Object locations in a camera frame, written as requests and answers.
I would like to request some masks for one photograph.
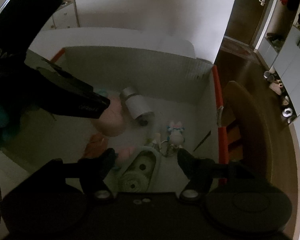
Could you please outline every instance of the wooden chair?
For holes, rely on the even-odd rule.
[[[223,90],[226,103],[230,105],[235,122],[227,127],[230,132],[238,125],[241,138],[231,143],[230,148],[242,145],[243,159],[241,162],[255,173],[271,181],[272,177],[272,146],[266,120],[258,109],[252,95],[240,84],[230,81]]]

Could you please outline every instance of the toilet paper roll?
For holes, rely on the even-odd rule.
[[[135,95],[128,98],[126,100],[126,106],[129,109],[129,112],[133,119],[136,119],[140,115],[152,112],[148,103],[141,95]]]
[[[138,156],[134,161],[134,170],[144,175],[148,175],[153,171],[155,163],[147,156]]]

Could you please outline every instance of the doorway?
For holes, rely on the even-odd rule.
[[[264,6],[259,0],[234,0],[225,36],[251,45],[263,20],[268,0]]]

